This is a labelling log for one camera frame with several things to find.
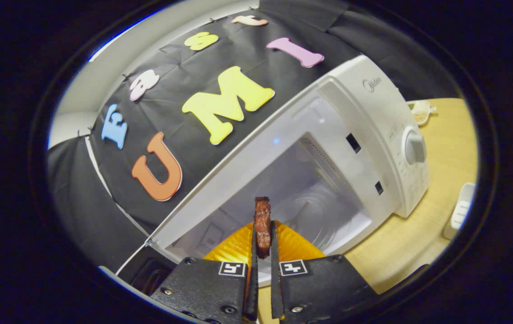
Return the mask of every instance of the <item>wooden table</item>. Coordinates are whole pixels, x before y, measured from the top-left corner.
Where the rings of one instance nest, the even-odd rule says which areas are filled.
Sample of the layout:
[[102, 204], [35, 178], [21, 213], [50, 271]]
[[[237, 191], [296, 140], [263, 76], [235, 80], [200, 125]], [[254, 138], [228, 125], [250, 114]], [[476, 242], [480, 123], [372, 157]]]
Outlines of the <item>wooden table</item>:
[[[430, 99], [437, 107], [421, 126], [427, 144], [430, 186], [407, 219], [391, 215], [380, 228], [345, 253], [377, 293], [383, 293], [425, 263], [433, 262], [449, 244], [442, 237], [466, 182], [477, 182], [477, 136], [462, 99]], [[259, 290], [259, 322], [272, 319], [270, 286]]]

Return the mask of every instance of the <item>foam letter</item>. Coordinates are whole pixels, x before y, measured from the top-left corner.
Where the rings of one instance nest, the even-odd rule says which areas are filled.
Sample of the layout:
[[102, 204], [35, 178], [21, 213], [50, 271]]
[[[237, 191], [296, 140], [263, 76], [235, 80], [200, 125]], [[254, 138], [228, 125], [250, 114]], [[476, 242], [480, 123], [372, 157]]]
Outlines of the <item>foam letter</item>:
[[244, 114], [238, 103], [240, 97], [247, 111], [256, 111], [274, 96], [274, 90], [263, 88], [247, 78], [240, 67], [233, 66], [218, 76], [221, 94], [198, 92], [183, 105], [182, 112], [192, 112], [210, 132], [210, 142], [218, 145], [232, 132], [232, 124], [221, 122], [215, 115], [242, 121]]
[[184, 45], [190, 46], [193, 51], [200, 51], [218, 41], [217, 35], [211, 35], [208, 31], [202, 31], [184, 41]]
[[160, 80], [160, 76], [154, 74], [153, 70], [144, 71], [130, 85], [130, 90], [132, 91], [130, 93], [130, 100], [134, 101], [140, 98], [148, 89], [157, 84], [158, 80]]
[[124, 145], [124, 137], [126, 136], [126, 130], [128, 129], [128, 125], [126, 123], [122, 123], [122, 125], [118, 125], [120, 121], [122, 121], [122, 115], [116, 111], [116, 104], [111, 104], [108, 107], [108, 112], [106, 113], [106, 119], [104, 119], [104, 125], [102, 126], [102, 140], [104, 137], [107, 137], [114, 142], [118, 146], [118, 149], [122, 149]]
[[164, 164], [168, 171], [168, 179], [166, 182], [160, 183], [150, 169], [146, 166], [146, 156], [140, 156], [132, 168], [133, 178], [137, 178], [141, 185], [149, 193], [149, 195], [158, 201], [167, 201], [170, 199], [182, 184], [182, 169], [180, 164], [170, 150], [164, 145], [162, 141], [162, 132], [158, 132], [150, 139], [147, 147], [149, 153], [155, 153], [157, 158]]
[[316, 64], [322, 62], [324, 56], [319, 53], [312, 53], [307, 49], [291, 43], [287, 37], [275, 39], [266, 45], [269, 49], [281, 50], [300, 61], [300, 64], [305, 68], [312, 68]]
[[265, 19], [256, 20], [253, 18], [254, 18], [254, 16], [238, 16], [232, 20], [232, 23], [233, 24], [242, 23], [242, 24], [249, 25], [249, 26], [262, 26], [262, 25], [268, 24], [268, 20], [265, 20]]

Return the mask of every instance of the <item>white wall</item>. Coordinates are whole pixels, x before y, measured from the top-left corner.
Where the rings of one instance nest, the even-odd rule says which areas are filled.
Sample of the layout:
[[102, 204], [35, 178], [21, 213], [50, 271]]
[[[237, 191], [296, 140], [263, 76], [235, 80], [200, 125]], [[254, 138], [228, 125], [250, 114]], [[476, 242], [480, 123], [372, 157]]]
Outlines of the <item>white wall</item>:
[[56, 110], [49, 148], [86, 135], [106, 99], [141, 62], [176, 37], [220, 18], [258, 7], [259, 0], [185, 0], [137, 24], [94, 55], [74, 78]]

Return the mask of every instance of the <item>food item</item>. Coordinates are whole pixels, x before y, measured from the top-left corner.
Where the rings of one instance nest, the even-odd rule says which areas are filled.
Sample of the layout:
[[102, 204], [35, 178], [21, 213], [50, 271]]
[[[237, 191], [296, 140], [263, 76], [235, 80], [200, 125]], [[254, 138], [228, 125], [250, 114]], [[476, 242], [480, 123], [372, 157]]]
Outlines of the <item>food item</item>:
[[270, 205], [268, 197], [256, 197], [254, 230], [256, 231], [256, 254], [260, 259], [270, 255]]

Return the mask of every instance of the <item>microwave logo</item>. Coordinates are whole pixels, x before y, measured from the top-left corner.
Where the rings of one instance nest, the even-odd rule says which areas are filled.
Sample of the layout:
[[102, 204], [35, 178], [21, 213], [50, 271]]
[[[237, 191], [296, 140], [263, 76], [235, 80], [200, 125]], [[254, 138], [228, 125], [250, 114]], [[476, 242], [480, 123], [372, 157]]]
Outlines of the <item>microwave logo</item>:
[[363, 86], [365, 87], [365, 89], [372, 93], [374, 92], [374, 88], [376, 88], [376, 86], [378, 86], [378, 84], [380, 84], [381, 80], [380, 78], [376, 78], [376, 79], [372, 79], [372, 80], [363, 80]]

